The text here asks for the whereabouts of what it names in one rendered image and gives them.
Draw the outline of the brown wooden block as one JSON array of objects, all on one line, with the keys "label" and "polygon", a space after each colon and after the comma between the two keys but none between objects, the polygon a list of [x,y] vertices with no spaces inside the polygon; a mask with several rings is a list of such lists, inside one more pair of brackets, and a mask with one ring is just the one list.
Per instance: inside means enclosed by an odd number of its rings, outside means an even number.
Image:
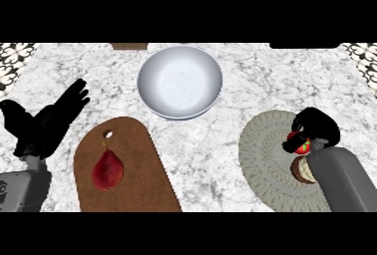
[{"label": "brown wooden block", "polygon": [[111,43],[114,50],[147,50],[150,43]]}]

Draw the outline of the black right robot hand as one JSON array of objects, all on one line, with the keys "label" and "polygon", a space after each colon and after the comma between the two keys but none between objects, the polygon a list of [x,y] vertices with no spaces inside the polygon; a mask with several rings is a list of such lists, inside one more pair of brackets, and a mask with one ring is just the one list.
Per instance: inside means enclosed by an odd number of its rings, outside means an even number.
[{"label": "black right robot hand", "polygon": [[[339,125],[330,115],[315,107],[308,107],[296,115],[291,130],[311,138],[311,151],[318,151],[340,142]],[[287,151],[287,141],[281,145]]]}]

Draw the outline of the round grey woven placemat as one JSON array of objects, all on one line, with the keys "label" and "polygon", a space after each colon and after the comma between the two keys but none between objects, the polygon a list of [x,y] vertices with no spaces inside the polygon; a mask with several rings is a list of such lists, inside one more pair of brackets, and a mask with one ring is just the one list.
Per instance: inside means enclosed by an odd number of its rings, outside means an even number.
[{"label": "round grey woven placemat", "polygon": [[330,212],[318,184],[302,183],[290,166],[297,154],[281,144],[291,130],[296,114],[266,111],[247,122],[238,140],[238,161],[249,187],[277,212]]}]

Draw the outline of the white bowl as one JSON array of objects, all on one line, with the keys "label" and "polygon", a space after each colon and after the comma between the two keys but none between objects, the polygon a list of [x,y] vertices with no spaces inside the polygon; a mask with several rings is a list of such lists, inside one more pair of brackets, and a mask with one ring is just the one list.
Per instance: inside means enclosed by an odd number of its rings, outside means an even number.
[{"label": "white bowl", "polygon": [[175,121],[197,118],[213,106],[222,89],[215,58],[191,46],[160,50],[142,65],[138,89],[158,116]]}]

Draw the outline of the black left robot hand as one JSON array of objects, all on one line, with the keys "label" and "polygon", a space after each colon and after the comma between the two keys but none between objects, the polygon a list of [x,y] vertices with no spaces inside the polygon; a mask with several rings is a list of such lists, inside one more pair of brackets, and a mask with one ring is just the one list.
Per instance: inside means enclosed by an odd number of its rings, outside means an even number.
[{"label": "black left robot hand", "polygon": [[0,102],[5,129],[18,138],[14,155],[48,158],[56,151],[70,125],[90,101],[87,82],[79,79],[64,92],[56,103],[48,105],[33,116],[14,100]]}]

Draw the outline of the red tomato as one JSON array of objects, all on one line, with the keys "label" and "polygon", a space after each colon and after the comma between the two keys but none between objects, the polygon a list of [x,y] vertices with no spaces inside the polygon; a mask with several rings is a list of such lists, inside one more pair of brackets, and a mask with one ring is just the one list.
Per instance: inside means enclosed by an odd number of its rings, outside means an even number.
[{"label": "red tomato", "polygon": [[303,137],[297,131],[287,136],[287,151],[297,154],[308,154],[311,151],[311,138]]}]

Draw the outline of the dark red pear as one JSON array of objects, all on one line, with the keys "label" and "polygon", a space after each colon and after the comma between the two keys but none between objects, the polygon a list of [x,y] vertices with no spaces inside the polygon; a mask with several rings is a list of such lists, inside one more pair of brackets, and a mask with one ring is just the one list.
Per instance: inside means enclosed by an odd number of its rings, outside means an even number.
[{"label": "dark red pear", "polygon": [[95,186],[101,190],[108,190],[114,188],[121,182],[124,176],[124,164],[118,159],[114,151],[108,149],[105,142],[102,142],[102,145],[105,151],[92,171],[92,180]]}]

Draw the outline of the brown wooden cutting board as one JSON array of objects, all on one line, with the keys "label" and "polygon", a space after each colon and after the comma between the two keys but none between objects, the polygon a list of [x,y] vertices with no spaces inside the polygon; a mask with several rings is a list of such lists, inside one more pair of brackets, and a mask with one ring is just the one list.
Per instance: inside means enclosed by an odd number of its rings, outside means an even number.
[{"label": "brown wooden cutting board", "polygon": [[[124,176],[101,190],[92,172],[105,148],[123,162]],[[89,131],[76,150],[74,174],[82,211],[182,211],[148,129],[136,119],[113,118]]]}]

